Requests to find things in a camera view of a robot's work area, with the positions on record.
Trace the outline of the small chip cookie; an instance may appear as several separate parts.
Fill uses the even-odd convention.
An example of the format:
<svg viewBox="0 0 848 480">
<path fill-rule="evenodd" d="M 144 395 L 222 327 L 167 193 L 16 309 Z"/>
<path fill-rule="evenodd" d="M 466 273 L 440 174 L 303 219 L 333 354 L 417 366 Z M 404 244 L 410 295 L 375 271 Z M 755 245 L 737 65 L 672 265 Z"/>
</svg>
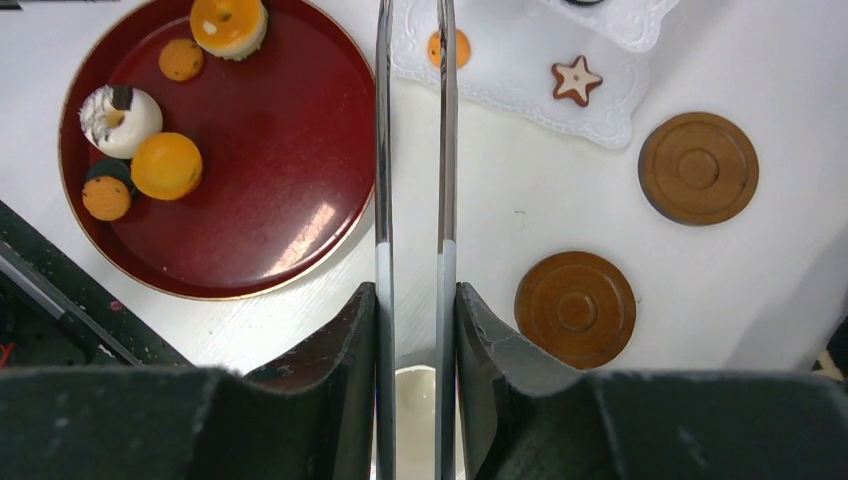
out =
<svg viewBox="0 0 848 480">
<path fill-rule="evenodd" d="M 461 69 L 464 67 L 470 60 L 471 57 L 471 45 L 470 42 L 462 30 L 456 31 L 456 62 L 457 68 Z M 438 31 L 435 31 L 429 38 L 427 44 L 427 55 L 432 65 L 435 67 L 440 66 L 441 62 L 441 46 L 440 46 L 440 34 Z"/>
</svg>

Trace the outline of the white three-tier dessert stand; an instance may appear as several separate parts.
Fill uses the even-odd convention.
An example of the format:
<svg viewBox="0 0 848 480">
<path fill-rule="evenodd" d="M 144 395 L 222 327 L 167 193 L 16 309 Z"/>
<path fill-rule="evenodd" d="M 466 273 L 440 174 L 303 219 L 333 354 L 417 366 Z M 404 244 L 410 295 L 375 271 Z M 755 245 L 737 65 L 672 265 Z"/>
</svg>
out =
<svg viewBox="0 0 848 480">
<path fill-rule="evenodd" d="M 457 1 L 457 31 L 470 44 L 458 70 L 462 98 L 608 148 L 626 146 L 647 92 L 649 60 L 674 1 Z M 587 106 L 553 96 L 555 63 L 578 56 L 601 76 Z"/>
</svg>

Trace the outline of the dark red round tray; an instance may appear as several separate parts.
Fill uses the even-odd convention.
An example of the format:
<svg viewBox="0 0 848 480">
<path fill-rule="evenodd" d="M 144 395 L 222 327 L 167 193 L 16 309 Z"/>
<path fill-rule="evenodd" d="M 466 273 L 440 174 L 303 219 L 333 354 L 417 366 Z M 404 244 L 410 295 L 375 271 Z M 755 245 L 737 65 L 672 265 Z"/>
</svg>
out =
<svg viewBox="0 0 848 480">
<path fill-rule="evenodd" d="M 270 1 L 259 51 L 208 57 L 187 82 L 158 57 L 190 34 L 187 1 L 149 1 L 120 19 L 82 60 L 60 117 L 67 200 L 95 248 L 134 280 L 184 298 L 234 299 L 290 283 L 326 261 L 355 230 L 375 182 L 375 87 L 359 47 L 305 1 Z M 159 104 L 166 131 L 203 159 L 199 186 L 175 201 L 136 195 L 114 222 L 92 218 L 81 190 L 101 154 L 78 111 L 106 84 Z"/>
</svg>

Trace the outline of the white star cookie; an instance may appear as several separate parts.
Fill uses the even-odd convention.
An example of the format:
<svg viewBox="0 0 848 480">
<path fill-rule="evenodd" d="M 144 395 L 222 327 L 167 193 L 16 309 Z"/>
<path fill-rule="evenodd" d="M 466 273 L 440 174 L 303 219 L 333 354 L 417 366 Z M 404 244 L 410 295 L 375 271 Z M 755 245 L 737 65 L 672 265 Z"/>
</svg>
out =
<svg viewBox="0 0 848 480">
<path fill-rule="evenodd" d="M 552 98 L 570 99 L 581 108 L 590 103 L 590 94 L 603 84 L 603 77 L 592 72 L 585 55 L 578 55 L 571 63 L 553 63 L 550 71 L 555 78 Z"/>
</svg>

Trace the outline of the metal serving tongs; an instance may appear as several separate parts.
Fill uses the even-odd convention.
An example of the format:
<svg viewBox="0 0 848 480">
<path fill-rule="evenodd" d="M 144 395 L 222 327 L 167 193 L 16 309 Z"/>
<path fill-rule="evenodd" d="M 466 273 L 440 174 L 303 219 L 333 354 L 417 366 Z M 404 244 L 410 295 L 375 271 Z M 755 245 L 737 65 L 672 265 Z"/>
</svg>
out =
<svg viewBox="0 0 848 480">
<path fill-rule="evenodd" d="M 456 194 L 458 54 L 454 4 L 439 0 L 440 180 L 437 255 L 435 466 L 438 479 L 453 479 L 455 465 L 457 292 Z M 392 217 L 391 45 L 393 4 L 380 4 L 376 41 L 375 266 L 377 296 L 376 475 L 396 476 L 395 312 Z"/>
</svg>

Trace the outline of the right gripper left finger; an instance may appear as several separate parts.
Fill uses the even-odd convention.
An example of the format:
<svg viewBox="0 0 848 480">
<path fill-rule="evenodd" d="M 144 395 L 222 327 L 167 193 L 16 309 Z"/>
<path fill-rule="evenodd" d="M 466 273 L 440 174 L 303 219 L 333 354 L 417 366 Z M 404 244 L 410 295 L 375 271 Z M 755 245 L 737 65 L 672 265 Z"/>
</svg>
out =
<svg viewBox="0 0 848 480">
<path fill-rule="evenodd" d="M 17 368 L 1 377 L 5 479 L 366 479 L 376 293 L 238 376 L 218 368 Z"/>
</svg>

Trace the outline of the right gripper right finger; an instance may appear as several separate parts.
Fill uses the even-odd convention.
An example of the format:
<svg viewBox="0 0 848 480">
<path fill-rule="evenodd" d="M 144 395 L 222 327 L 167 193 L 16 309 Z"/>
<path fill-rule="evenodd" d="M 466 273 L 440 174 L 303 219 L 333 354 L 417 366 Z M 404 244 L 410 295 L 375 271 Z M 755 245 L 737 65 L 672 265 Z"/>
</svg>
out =
<svg viewBox="0 0 848 480">
<path fill-rule="evenodd" d="M 576 370 L 455 301 L 470 479 L 843 479 L 847 394 L 801 373 Z"/>
</svg>

